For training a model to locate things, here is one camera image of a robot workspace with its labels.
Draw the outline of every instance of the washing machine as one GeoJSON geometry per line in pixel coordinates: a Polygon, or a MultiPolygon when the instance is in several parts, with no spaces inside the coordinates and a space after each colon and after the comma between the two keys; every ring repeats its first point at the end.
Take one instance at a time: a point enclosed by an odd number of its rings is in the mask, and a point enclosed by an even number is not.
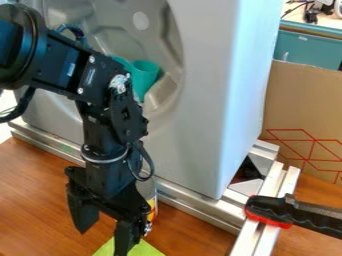
{"type": "MultiPolygon", "coordinates": [[[[162,73],[143,103],[156,175],[222,196],[261,132],[281,1],[17,2],[37,9],[50,28],[79,25],[104,54],[156,62],[162,73]]],[[[38,90],[23,119],[82,144],[81,118],[62,96],[38,90]]]]}

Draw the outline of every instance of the black tool handle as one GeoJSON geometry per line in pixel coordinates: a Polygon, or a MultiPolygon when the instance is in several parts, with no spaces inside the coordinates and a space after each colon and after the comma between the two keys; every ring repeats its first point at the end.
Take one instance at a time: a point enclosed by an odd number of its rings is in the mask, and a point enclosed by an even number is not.
{"type": "Polygon", "coordinates": [[[254,220],[279,227],[297,225],[331,237],[342,239],[342,209],[297,201],[293,195],[283,198],[251,197],[246,215],[254,220]]]}
{"type": "Polygon", "coordinates": [[[300,202],[289,194],[285,200],[294,208],[295,225],[342,239],[342,209],[300,202]]]}

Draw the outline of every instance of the cardboard box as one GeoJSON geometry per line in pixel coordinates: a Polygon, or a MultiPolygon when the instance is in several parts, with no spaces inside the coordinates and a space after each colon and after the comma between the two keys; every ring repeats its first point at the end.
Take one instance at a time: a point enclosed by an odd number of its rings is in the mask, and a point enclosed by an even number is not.
{"type": "Polygon", "coordinates": [[[278,160],[342,186],[342,72],[274,61],[260,139],[278,160]]]}

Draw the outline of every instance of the robotic arm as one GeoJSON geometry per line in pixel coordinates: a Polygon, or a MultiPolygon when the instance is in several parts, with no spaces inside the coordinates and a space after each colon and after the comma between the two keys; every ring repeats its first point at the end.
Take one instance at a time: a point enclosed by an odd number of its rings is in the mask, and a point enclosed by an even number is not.
{"type": "Polygon", "coordinates": [[[136,189],[154,173],[140,139],[148,134],[148,120],[134,100],[130,73],[87,46],[83,32],[63,25],[49,30],[38,12],[21,4],[0,6],[0,89],[29,85],[8,122],[22,115],[36,89],[75,100],[83,119],[86,167],[68,167],[67,198],[76,228],[86,232],[99,212],[117,220],[114,255],[127,255],[148,233],[151,208],[136,189]],[[72,41],[59,32],[69,29],[72,41]],[[142,176],[142,161],[150,174],[142,176]]]}

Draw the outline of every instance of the wooden table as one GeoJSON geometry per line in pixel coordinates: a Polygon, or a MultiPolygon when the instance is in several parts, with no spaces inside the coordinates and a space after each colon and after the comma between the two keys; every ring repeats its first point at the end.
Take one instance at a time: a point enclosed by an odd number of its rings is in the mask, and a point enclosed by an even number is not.
{"type": "MultiPolygon", "coordinates": [[[[66,199],[64,167],[56,156],[16,139],[0,145],[0,255],[92,255],[111,236],[106,216],[85,235],[73,227],[66,199]]],[[[342,207],[342,188],[302,175],[298,199],[342,207]]],[[[160,203],[147,241],[166,255],[227,255],[235,237],[160,203]]],[[[282,231],[274,255],[339,255],[334,238],[293,227],[282,231]]]]}

